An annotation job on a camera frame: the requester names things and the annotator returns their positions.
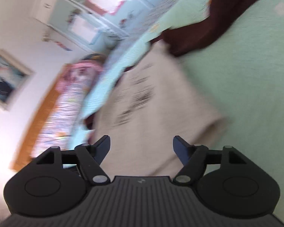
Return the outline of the mint quilted floral bedspread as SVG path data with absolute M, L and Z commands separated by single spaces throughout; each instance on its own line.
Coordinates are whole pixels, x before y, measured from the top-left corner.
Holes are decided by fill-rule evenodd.
M 112 52 L 107 71 L 87 96 L 81 117 L 106 103 L 122 74 L 166 29 L 201 22 L 211 0 L 162 0 Z M 284 222 L 284 0 L 258 0 L 211 45 L 179 57 L 191 85 L 224 117 L 209 148 L 234 147 L 262 168 L 281 190 L 273 213 Z

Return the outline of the pink floral rolled comforter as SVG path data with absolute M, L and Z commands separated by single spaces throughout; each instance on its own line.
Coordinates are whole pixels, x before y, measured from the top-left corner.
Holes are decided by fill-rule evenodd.
M 83 100 L 102 71 L 102 63 L 91 59 L 71 64 L 63 70 L 54 88 L 58 92 L 58 98 L 37 136 L 31 158 L 39 156 L 49 147 L 58 146 L 62 150 L 68 148 Z

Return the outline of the maroon and cream raglan shirt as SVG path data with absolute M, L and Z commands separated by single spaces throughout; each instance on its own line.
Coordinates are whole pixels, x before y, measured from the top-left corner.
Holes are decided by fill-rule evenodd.
M 110 178 L 173 177 L 182 168 L 172 147 L 176 135 L 190 143 L 216 140 L 225 119 L 191 85 L 179 57 L 211 45 L 256 1 L 211 0 L 206 19 L 162 31 L 122 74 L 106 103 L 86 120 L 95 131 L 92 141 L 111 139 L 101 163 Z

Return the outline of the wooden headboard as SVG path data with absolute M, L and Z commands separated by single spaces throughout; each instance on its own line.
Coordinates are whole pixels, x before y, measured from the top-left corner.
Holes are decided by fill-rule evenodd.
M 56 102 L 60 96 L 60 92 L 56 90 L 58 82 L 62 75 L 69 69 L 70 64 L 64 64 L 58 73 L 53 84 L 47 91 L 45 97 L 41 100 L 29 126 L 22 135 L 17 154 L 13 160 L 10 169 L 18 172 L 31 161 L 31 153 L 34 149 L 38 135 L 40 134 L 50 113 L 56 106 Z

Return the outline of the framed picture on wall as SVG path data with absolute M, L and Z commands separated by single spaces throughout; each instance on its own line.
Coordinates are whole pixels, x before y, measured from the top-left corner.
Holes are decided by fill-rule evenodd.
M 0 49 L 0 108 L 8 110 L 34 71 L 9 52 Z

